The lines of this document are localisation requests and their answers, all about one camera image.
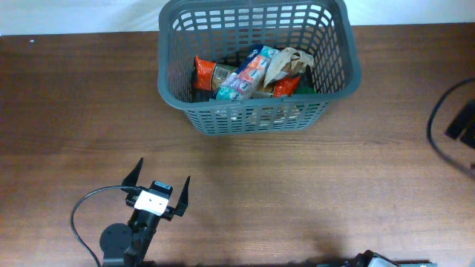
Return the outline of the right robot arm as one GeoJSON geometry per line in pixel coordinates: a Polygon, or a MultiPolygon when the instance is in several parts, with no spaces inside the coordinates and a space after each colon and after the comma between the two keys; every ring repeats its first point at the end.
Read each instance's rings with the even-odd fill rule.
{"type": "MultiPolygon", "coordinates": [[[[443,152],[435,143],[432,136],[432,124],[442,103],[436,104],[427,121],[426,136],[427,140],[435,152],[449,165],[465,172],[468,176],[474,174],[474,165],[466,168],[460,165],[455,159],[443,152]]],[[[453,121],[449,124],[445,135],[451,139],[460,138],[462,143],[474,148],[474,100],[469,100],[458,112],[453,121]]],[[[357,267],[437,267],[436,263],[420,261],[397,262],[390,260],[371,250],[366,250],[358,254],[353,260],[347,261],[344,266],[357,267]]]]}

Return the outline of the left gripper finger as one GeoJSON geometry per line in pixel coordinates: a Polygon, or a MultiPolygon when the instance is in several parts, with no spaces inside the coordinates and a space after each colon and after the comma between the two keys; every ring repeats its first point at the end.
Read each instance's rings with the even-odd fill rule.
{"type": "Polygon", "coordinates": [[[180,198],[179,198],[179,200],[177,202],[177,205],[175,207],[174,214],[176,216],[182,217],[185,214],[186,209],[188,208],[190,179],[191,179],[191,177],[188,176],[187,179],[186,179],[186,182],[183,186],[183,190],[180,194],[180,198]]]}
{"type": "Polygon", "coordinates": [[[141,187],[137,187],[137,181],[143,166],[144,158],[141,157],[134,169],[122,181],[122,190],[127,193],[139,193],[141,187]]]}

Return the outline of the beige snack bag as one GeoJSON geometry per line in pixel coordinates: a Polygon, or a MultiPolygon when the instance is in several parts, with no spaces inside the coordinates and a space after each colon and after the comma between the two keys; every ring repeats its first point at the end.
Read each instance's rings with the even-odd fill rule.
{"type": "Polygon", "coordinates": [[[278,52],[267,68],[263,86],[286,78],[304,73],[307,67],[314,67],[314,56],[297,50],[292,47],[286,47],[278,52]]]}
{"type": "Polygon", "coordinates": [[[266,127],[296,119],[301,114],[297,106],[256,107],[246,109],[246,126],[266,127]]]}

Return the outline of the red pasta packet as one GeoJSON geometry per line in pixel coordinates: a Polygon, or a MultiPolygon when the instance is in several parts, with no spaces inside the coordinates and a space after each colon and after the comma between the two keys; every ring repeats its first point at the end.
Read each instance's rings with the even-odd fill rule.
{"type": "MultiPolygon", "coordinates": [[[[194,58],[195,71],[192,74],[191,82],[196,90],[205,92],[216,92],[218,87],[231,73],[237,70],[236,67],[209,62],[194,58]]],[[[298,87],[300,77],[284,78],[273,82],[266,87],[260,86],[253,94],[252,98],[278,98],[291,96],[298,87]]]]}

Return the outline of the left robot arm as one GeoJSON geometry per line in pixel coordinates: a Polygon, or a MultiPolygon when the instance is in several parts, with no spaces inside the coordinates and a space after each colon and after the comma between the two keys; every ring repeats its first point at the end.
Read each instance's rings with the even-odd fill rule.
{"type": "Polygon", "coordinates": [[[108,226],[99,239],[104,266],[141,266],[159,222],[181,217],[188,208],[190,179],[186,180],[177,204],[172,207],[168,204],[173,191],[170,185],[159,181],[147,188],[137,185],[142,166],[140,159],[122,181],[122,190],[127,193],[125,204],[134,209],[131,218],[126,224],[108,226]]]}

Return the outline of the grey plastic basket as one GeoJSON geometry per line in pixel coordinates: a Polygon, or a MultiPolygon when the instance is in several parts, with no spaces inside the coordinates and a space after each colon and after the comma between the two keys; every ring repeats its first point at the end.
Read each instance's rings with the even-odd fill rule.
{"type": "Polygon", "coordinates": [[[157,88],[210,136],[309,127],[331,101],[352,94],[361,83],[355,40],[342,1],[240,0],[170,1],[160,11],[157,88]],[[315,95],[249,100],[213,100],[192,88],[194,58],[240,65],[253,45],[293,47],[314,56],[302,77],[315,95]],[[266,127],[246,126],[246,109],[294,106],[308,99],[296,119],[266,127]]]}

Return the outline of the colourful tissue pack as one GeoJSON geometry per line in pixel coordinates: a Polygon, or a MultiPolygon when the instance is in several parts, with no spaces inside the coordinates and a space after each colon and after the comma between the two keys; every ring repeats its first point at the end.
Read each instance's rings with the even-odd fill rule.
{"type": "Polygon", "coordinates": [[[214,93],[214,100],[244,100],[262,85],[267,69],[279,49],[256,44],[240,67],[229,74],[214,93]]]}

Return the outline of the green lidded seasoning jar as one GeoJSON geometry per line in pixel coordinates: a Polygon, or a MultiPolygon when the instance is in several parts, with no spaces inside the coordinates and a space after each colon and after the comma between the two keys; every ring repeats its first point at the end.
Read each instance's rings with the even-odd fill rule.
{"type": "MultiPolygon", "coordinates": [[[[310,87],[308,85],[299,85],[295,90],[293,96],[303,96],[303,95],[315,95],[316,92],[314,91],[313,87],[310,87]]],[[[306,99],[305,102],[298,102],[297,104],[294,104],[294,107],[297,109],[302,109],[305,104],[308,104],[310,107],[315,105],[315,102],[311,102],[308,99],[306,99]]]]}

